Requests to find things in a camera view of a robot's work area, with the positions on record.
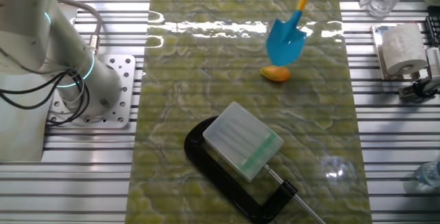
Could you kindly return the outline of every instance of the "plastic box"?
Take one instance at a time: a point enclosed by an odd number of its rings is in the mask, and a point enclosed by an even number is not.
[[[236,102],[203,133],[206,142],[248,182],[284,144],[272,129]]]

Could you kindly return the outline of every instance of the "toilet paper roll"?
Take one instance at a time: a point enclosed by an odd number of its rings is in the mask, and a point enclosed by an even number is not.
[[[411,23],[386,30],[382,41],[386,70],[390,75],[411,74],[426,66],[424,40],[418,25]]]

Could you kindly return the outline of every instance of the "blue shovel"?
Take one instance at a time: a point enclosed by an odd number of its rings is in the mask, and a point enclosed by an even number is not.
[[[303,15],[307,0],[300,0],[294,15],[288,22],[275,20],[266,41],[267,54],[272,64],[282,67],[298,59],[303,49],[306,33],[296,28]]]

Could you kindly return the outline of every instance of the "screw hole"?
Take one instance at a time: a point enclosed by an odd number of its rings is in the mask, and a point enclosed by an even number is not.
[[[100,99],[99,102],[101,103],[101,105],[105,108],[110,108],[110,104],[106,99]]]

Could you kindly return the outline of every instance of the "green marble surface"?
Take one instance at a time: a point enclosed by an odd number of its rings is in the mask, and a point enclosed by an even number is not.
[[[291,78],[270,82],[267,31],[298,0],[151,0],[126,223],[247,223],[184,154],[200,121],[232,101],[285,144],[269,165],[327,223],[371,223],[338,0],[309,0],[308,33]],[[260,171],[247,183],[259,202],[278,187]],[[291,201],[274,223],[314,223]]]

